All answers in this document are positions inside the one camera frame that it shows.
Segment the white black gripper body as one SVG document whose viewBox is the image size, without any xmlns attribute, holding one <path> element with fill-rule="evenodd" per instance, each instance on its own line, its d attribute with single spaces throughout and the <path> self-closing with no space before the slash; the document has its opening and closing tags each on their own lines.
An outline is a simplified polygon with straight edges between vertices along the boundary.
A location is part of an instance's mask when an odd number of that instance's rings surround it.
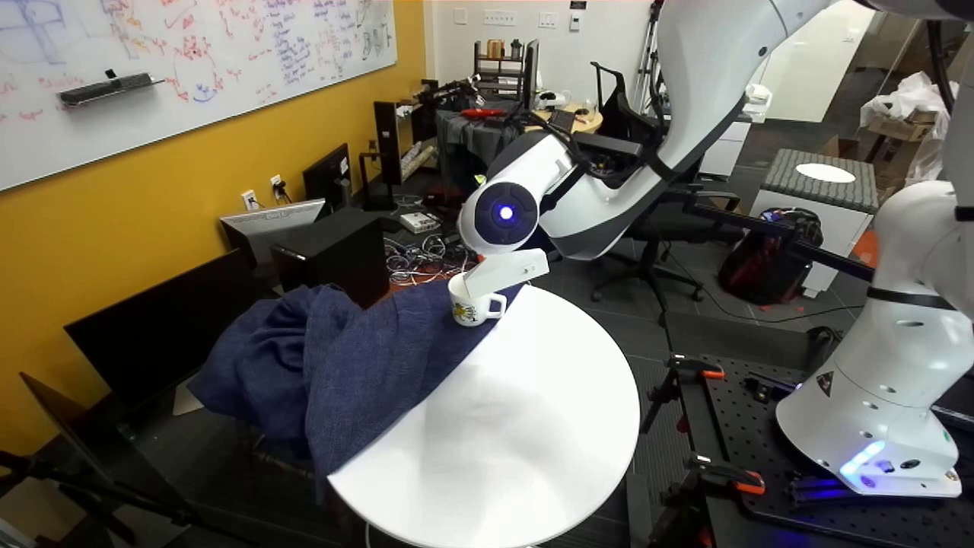
<svg viewBox="0 0 974 548">
<path fill-rule="evenodd" d="M 552 266 L 542 249 L 497 253 L 462 274 L 462 291 L 468 300 L 483 300 L 507 287 L 545 279 L 547 270 Z"/>
</svg>

